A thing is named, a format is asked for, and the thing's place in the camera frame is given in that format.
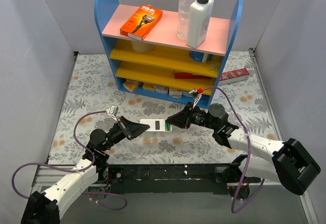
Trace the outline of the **white remote battery cover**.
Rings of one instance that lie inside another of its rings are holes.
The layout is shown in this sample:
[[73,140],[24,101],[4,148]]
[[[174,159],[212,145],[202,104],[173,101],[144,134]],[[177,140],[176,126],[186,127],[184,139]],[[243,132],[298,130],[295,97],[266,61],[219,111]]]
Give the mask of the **white remote battery cover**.
[[180,136],[183,143],[189,142],[189,135],[187,132],[182,132]]

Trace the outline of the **white remote control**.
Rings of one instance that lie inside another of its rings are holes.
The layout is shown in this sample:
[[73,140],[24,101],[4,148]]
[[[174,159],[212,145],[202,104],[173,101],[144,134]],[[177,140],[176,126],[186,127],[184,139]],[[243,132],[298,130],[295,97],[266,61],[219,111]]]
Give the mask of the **white remote control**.
[[171,131],[165,131],[165,119],[141,119],[141,124],[148,124],[150,128],[146,130],[146,132],[171,132],[172,131],[172,125],[171,125]]

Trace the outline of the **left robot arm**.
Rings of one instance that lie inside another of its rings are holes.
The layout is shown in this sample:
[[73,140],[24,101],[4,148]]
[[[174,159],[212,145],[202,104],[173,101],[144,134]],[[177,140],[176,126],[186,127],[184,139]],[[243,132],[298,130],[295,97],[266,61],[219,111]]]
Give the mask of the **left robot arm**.
[[28,198],[21,223],[60,223],[68,208],[93,183],[108,179],[109,156],[105,154],[123,139],[132,140],[150,126],[119,117],[109,132],[95,129],[90,134],[85,154],[56,184]]

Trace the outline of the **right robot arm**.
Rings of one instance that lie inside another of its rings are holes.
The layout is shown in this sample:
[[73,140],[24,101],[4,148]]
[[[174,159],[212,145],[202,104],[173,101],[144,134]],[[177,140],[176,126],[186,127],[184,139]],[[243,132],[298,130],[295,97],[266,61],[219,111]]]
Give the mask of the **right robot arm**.
[[228,114],[221,104],[214,103],[204,111],[190,102],[166,122],[182,129],[192,124],[212,129],[212,137],[219,145],[244,152],[217,173],[223,182],[256,177],[281,183],[291,193],[302,195],[321,172],[300,141],[293,138],[274,141],[249,134],[228,122]]

